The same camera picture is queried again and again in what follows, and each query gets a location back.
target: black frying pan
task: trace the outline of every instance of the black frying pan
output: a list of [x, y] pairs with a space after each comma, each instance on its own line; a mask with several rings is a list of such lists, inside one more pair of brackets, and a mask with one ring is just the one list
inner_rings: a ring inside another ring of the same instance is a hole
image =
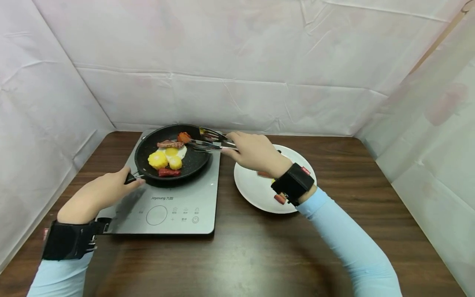
[[[183, 158], [183, 167], [181, 175], [170, 177], [159, 177], [156, 169], [148, 163], [148, 157], [154, 153], [158, 147], [157, 143], [165, 140], [176, 140], [180, 132], [187, 132], [193, 139], [201, 140], [200, 129], [194, 125], [176, 124], [170, 125], [153, 131], [146, 136], [137, 146], [135, 150], [135, 165], [139, 175], [149, 184], [156, 184], [166, 181], [184, 180], [194, 176], [200, 172], [211, 157], [209, 153], [196, 152], [192, 148], [187, 147], [187, 152]], [[129, 173], [125, 184], [135, 181], [135, 177]]]

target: white plate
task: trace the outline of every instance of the white plate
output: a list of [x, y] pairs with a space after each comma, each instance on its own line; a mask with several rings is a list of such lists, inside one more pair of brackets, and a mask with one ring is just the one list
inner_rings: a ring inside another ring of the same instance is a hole
[[[289, 158], [292, 162], [308, 169], [313, 179], [317, 180], [313, 168], [299, 153], [277, 144], [274, 144], [274, 147], [280, 150], [282, 155]], [[249, 203], [263, 211], [272, 213], [292, 213], [297, 211], [292, 204], [286, 203], [282, 205], [274, 199], [276, 192], [270, 187], [272, 179], [259, 176], [257, 172], [246, 169], [237, 163], [234, 166], [234, 182], [241, 195]]]

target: egg yolk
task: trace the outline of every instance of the egg yolk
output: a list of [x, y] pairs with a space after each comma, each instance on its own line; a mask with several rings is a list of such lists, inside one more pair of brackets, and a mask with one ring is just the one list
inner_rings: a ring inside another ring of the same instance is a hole
[[174, 147], [169, 147], [165, 150], [165, 155], [171, 157], [176, 156], [178, 154], [178, 149]]

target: white sheet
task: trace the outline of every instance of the white sheet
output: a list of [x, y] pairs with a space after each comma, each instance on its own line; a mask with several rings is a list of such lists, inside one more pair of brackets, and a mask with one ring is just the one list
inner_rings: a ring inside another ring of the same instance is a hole
[[34, 2], [118, 129], [353, 135], [465, 1]]
[[0, 1], [0, 271], [113, 129], [34, 4]]
[[358, 133], [468, 296], [475, 296], [475, 11]]

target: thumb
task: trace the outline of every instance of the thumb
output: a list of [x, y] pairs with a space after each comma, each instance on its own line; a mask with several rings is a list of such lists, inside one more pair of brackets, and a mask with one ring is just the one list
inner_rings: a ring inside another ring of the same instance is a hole
[[127, 189], [128, 192], [132, 192], [133, 190], [137, 189], [144, 183], [145, 183], [145, 180], [136, 180], [136, 181], [131, 182], [130, 184], [126, 184], [125, 188]]
[[221, 150], [221, 153], [228, 156], [228, 157], [231, 157], [231, 159], [233, 159], [234, 161], [236, 162], [240, 162], [241, 159], [242, 159], [242, 156], [241, 154], [238, 152], [238, 151], [235, 151], [235, 150], [232, 150], [232, 149], [228, 149], [228, 148], [223, 148]]

